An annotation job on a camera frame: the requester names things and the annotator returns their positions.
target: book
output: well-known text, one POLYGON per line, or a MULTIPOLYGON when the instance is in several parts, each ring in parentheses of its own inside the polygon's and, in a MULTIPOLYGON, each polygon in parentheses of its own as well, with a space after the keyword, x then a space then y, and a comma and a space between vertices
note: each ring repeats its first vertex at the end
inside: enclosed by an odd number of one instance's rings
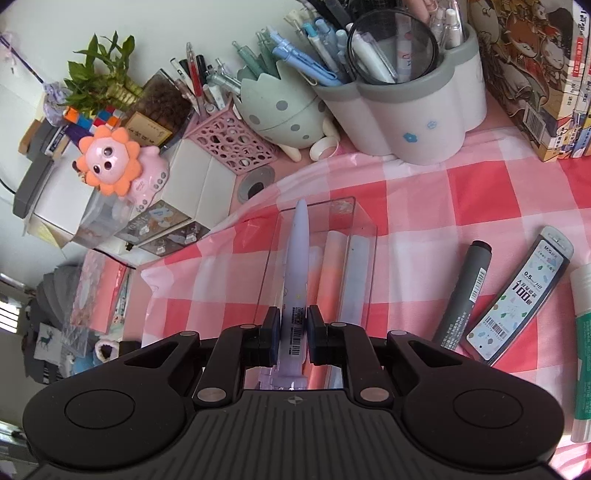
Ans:
POLYGON ((591 42, 587 42, 587 56, 585 60, 585 68, 583 71, 583 80, 581 82, 581 88, 579 92, 579 98, 577 99, 576 106, 574 107, 573 118, 571 120, 571 136, 568 144, 566 144, 558 155, 559 158, 570 158, 575 156, 575 152, 583 154, 584 146, 582 146, 579 139, 583 133, 585 121, 587 120, 587 114, 589 113, 589 105, 591 103, 591 42))
POLYGON ((569 155, 586 72, 589 15, 573 0, 468 0, 489 91, 540 160, 569 155))

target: storage box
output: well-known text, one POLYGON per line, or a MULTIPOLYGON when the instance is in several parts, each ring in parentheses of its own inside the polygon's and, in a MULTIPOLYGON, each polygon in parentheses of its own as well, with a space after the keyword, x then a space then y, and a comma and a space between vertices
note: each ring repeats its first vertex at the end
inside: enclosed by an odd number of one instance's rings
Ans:
POLYGON ((152 205, 136 214, 116 234, 132 245, 147 245, 145 249, 152 253, 159 247, 160 251, 161 247, 172 250, 173 246, 167 242, 149 245, 163 235, 175 235, 175 231, 195 222, 201 232, 202 228, 212 229, 224 220, 236 180, 234 173, 191 140, 181 140, 163 156, 170 162, 168 182, 156 194, 152 205))

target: dinosaur egg pen holder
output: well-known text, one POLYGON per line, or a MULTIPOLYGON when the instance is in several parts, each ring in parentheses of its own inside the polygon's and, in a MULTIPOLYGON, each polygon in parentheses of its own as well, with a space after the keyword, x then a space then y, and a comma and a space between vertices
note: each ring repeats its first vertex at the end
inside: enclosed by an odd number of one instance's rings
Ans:
POLYGON ((277 70, 279 79, 266 73, 258 80, 244 78, 234 102, 250 128, 300 161, 301 148, 325 136, 339 140, 339 133, 326 104, 302 76, 282 60, 277 70))

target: rubik's cube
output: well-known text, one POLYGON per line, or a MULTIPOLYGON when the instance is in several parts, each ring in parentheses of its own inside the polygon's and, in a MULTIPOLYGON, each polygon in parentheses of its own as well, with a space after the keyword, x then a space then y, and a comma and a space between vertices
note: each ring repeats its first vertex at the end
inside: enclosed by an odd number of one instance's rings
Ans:
POLYGON ((110 129, 113 129, 122 116, 123 112, 112 106, 108 106, 104 110, 101 110, 92 119, 86 118, 72 107, 69 107, 64 114, 66 120, 88 130, 91 134, 93 134, 96 128, 101 125, 106 125, 110 129))

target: pink box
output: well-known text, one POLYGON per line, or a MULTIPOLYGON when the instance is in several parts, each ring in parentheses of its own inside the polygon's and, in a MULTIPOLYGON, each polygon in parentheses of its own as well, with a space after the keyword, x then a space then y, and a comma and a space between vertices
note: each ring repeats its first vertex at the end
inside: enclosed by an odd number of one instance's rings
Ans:
POLYGON ((230 101, 224 110, 200 124, 193 115, 184 138, 211 153, 236 175, 277 160, 279 148, 254 133, 232 107, 230 101))

